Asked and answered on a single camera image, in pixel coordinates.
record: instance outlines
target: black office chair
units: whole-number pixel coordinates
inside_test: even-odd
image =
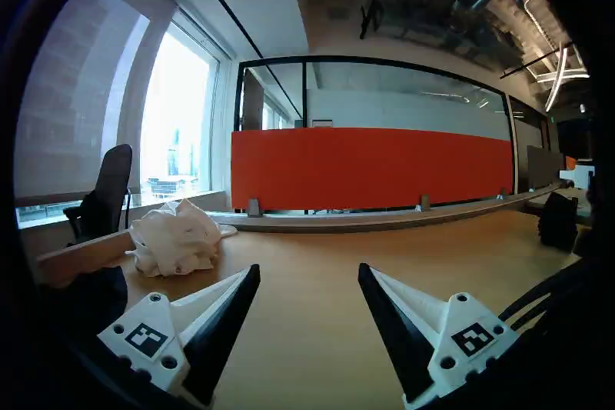
[[[66,208],[64,214],[71,223],[77,243],[103,237],[119,230],[121,206],[128,194],[125,227],[128,227],[130,191],[128,178],[132,164],[132,148],[116,145],[102,159],[95,189],[87,194],[79,206]]]

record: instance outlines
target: wooden desk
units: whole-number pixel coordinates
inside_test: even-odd
[[[227,408],[403,408],[402,390],[357,283],[367,262],[442,299],[468,291],[499,313],[575,257],[539,243],[537,217],[502,211],[461,221],[361,234],[240,232],[211,272],[144,278],[120,258],[129,305],[171,299],[252,263],[261,286],[216,389]]]

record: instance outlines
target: white towel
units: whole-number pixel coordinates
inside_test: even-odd
[[[188,274],[211,269],[216,244],[237,229],[218,225],[199,207],[184,199],[168,202],[132,222],[130,236],[137,270],[148,277]]]

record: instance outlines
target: ceiling light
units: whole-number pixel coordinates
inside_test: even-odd
[[[563,70],[566,68],[566,58],[568,57],[568,48],[562,47],[560,42],[560,61],[557,63],[557,71],[555,72],[555,81],[553,82],[553,87],[551,88],[551,93],[549,94],[549,98],[547,99],[547,105],[545,106],[545,110],[548,112],[553,107],[555,102],[555,98],[557,97],[557,92],[560,91],[560,85],[562,83],[562,75]]]
[[[464,96],[460,96],[460,95],[451,95],[449,93],[434,93],[434,92],[429,92],[429,91],[423,91],[424,95],[430,95],[430,96],[445,96],[448,98],[462,98],[465,102],[470,102],[470,99],[465,98]]]
[[[562,80],[566,80],[567,78],[589,78],[589,77],[590,77],[589,74],[562,75]],[[537,82],[538,83],[552,82],[554,79],[555,79],[554,77],[546,77],[546,78],[541,78],[540,80],[537,80]]]

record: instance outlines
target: orange partition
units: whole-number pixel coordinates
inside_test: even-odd
[[[234,208],[382,208],[483,198],[512,190],[509,141],[386,128],[234,132]]]

